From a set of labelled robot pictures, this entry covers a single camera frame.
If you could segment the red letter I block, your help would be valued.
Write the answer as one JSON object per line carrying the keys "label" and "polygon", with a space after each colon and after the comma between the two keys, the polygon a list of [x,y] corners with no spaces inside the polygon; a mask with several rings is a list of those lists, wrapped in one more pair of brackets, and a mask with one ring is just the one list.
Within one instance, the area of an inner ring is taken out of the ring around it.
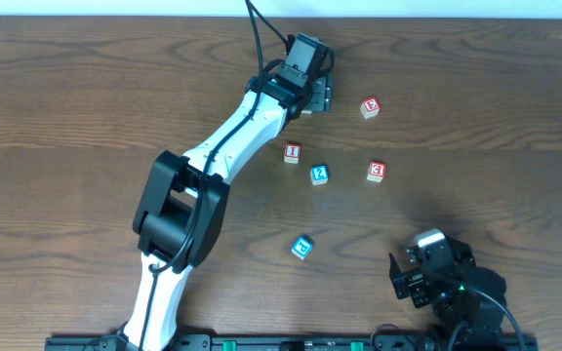
{"label": "red letter I block", "polygon": [[299,144],[287,143],[284,150],[284,162],[297,164],[301,157],[301,146]]}

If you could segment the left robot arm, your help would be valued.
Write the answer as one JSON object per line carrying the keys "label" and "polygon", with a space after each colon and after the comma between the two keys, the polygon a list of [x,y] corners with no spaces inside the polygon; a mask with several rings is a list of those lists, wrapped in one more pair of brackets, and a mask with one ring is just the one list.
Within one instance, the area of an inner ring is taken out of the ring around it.
{"label": "left robot arm", "polygon": [[237,109],[206,140],[183,155],[156,158],[133,221],[142,272],[121,349],[169,345],[187,278],[221,233],[231,182],[303,111],[329,110],[332,92],[329,74],[303,83],[279,74],[253,77]]}

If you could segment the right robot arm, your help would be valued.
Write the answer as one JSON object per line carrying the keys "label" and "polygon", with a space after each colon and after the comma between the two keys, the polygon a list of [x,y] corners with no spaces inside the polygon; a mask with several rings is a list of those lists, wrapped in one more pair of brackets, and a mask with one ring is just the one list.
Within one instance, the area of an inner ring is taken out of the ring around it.
{"label": "right robot arm", "polygon": [[451,350],[504,350],[506,280],[476,264],[471,246],[433,229],[407,250],[414,267],[389,258],[389,279],[399,299],[429,306],[440,325],[435,344]]}

